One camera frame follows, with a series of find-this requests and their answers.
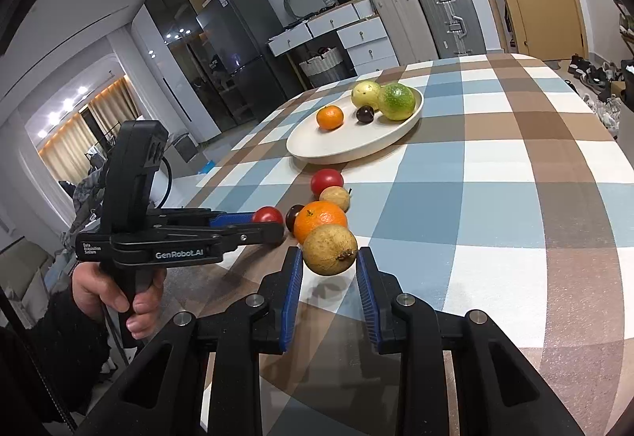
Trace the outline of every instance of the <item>oval plate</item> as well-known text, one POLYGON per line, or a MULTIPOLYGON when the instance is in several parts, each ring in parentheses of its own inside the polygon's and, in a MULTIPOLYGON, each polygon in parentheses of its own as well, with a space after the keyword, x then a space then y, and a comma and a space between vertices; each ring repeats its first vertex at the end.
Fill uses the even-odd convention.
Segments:
POLYGON ((335 130, 322 130, 317 125, 316 109, 293 129, 286 140, 286 149, 300 161, 314 164, 345 163, 378 152, 396 143, 416 125, 423 108, 423 96, 415 87, 414 113, 401 122, 388 120, 378 112, 374 121, 364 125, 356 119, 356 107, 346 91, 331 103, 344 112, 344 124, 335 130))

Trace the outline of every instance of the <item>black refrigerator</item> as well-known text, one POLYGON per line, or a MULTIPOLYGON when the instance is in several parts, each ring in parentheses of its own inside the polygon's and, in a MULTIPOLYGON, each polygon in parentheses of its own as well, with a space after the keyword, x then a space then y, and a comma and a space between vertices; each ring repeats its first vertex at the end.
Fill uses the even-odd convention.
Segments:
POLYGON ((283 32, 268 0, 211 0, 196 19, 258 120, 302 92, 288 59, 268 48, 283 32))

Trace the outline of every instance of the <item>orange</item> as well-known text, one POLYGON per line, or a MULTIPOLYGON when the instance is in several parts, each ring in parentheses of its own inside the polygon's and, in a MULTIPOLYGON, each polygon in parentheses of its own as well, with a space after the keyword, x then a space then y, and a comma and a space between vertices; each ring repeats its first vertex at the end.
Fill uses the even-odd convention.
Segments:
POLYGON ((337 129, 344 124, 344 112, 336 105, 326 105, 317 111, 317 124, 324 130, 337 129))
POLYGON ((303 244, 308 233, 319 225, 343 225, 348 227, 348 219, 341 209, 331 202, 310 202, 295 218, 293 235, 303 244))

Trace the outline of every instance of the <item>plaid tablecloth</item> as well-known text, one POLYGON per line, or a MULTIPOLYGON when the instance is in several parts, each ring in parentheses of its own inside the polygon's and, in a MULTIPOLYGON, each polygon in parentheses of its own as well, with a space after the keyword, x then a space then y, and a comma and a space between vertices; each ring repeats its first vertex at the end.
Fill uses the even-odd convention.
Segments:
MULTIPOLYGON (((634 171, 541 61, 443 59, 307 91, 210 171, 189 206, 285 212, 311 201, 319 167, 296 162, 286 138, 367 78, 419 88, 424 109, 395 145, 335 166, 353 190, 359 246, 434 308, 485 310, 586 434, 602 435, 634 394, 634 171)), ((223 310, 295 244, 241 249, 189 270, 170 294, 199 316, 223 310)), ((300 300, 291 351, 262 356, 264 433, 394 434, 399 361, 366 340, 354 267, 331 278, 305 269, 300 300)))

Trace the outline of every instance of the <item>metal screw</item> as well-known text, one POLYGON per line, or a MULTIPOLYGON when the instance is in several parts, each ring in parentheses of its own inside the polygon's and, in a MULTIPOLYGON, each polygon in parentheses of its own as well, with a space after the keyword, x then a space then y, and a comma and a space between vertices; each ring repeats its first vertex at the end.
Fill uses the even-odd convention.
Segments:
POLYGON ((473 323, 477 323, 478 325, 481 325, 484 322, 486 322, 487 319, 489 318, 484 311, 480 311, 479 309, 474 309, 473 311, 469 313, 469 319, 473 323))
POLYGON ((409 293, 400 293, 396 296, 396 302, 404 307, 409 307, 416 302, 416 297, 414 297, 414 295, 410 295, 409 293))
POLYGON ((244 301, 249 307, 260 307, 264 303, 264 297, 257 293, 252 293, 244 301))
POLYGON ((187 325, 191 321, 191 318, 192 316, 190 312, 181 311, 179 313, 176 313, 176 315, 174 315, 172 320, 179 327, 185 327, 185 325, 187 325))

